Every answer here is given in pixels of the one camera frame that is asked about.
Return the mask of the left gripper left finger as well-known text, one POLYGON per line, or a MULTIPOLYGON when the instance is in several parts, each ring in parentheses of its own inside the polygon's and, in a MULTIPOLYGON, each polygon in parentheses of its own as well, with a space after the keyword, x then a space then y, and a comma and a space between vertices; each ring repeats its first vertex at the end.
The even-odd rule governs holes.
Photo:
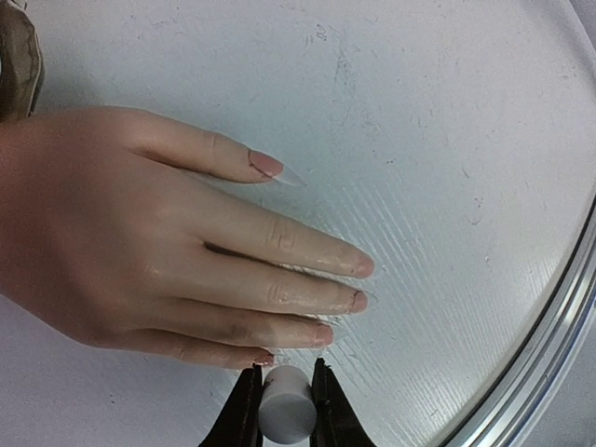
POLYGON ((263 396, 262 367, 242 371, 213 427, 199 447, 262 447, 258 411, 263 396))

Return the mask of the white nail polish brush cap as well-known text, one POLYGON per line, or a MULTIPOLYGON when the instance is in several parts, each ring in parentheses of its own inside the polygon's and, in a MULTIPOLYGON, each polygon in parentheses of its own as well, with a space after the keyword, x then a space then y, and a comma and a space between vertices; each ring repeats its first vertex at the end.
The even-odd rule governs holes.
POLYGON ((310 437, 317 422, 317 410, 309 379, 294 366, 282 365, 264 379, 258 409, 262 434, 281 445, 293 445, 310 437))

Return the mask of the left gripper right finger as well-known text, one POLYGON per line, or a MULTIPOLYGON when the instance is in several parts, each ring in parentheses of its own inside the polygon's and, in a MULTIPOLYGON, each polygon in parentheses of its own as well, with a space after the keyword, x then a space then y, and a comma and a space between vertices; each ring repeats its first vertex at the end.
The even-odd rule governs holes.
POLYGON ((317 422, 310 436, 314 447, 374 447, 332 368, 318 358, 312 379, 317 422))

